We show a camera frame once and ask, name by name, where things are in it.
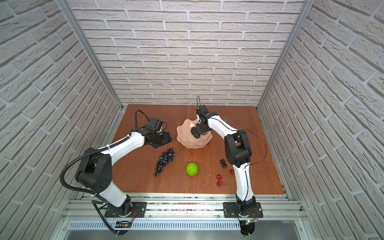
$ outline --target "cable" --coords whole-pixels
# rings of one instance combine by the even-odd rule
[[[196,104],[197,104],[197,107],[199,107],[199,103],[197,102],[197,98],[199,98],[199,102],[200,102],[200,106],[201,106],[200,96],[196,97]]]
[[[113,232],[115,235],[123,235],[123,234],[125,233],[125,232],[122,232],[122,233],[120,234],[120,231],[117,231],[117,232],[116,232],[116,230],[114,230],[114,229],[109,225],[109,223],[107,222],[107,220],[105,220],[104,216],[103,216],[103,215],[101,214],[101,212],[100,212],[100,209],[99,209],[99,208],[97,207],[97,205],[96,205],[96,204],[103,204],[103,202],[99,202],[99,201],[96,201],[96,200],[92,200],[91,202],[92,202],[93,206],[95,207],[97,213],[99,214],[101,220],[103,221],[103,223],[107,226],[107,228],[108,228],[111,232]]]
[[[149,122],[149,118],[147,117],[147,115],[145,115],[145,113],[143,111],[138,109],[138,110],[135,111],[135,129],[137,128],[137,112],[141,112],[144,115],[144,117],[146,117],[146,119]]]

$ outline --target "green ball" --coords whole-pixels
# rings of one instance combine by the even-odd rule
[[[199,166],[196,163],[191,162],[188,164],[186,171],[191,177],[196,176],[199,173]]]

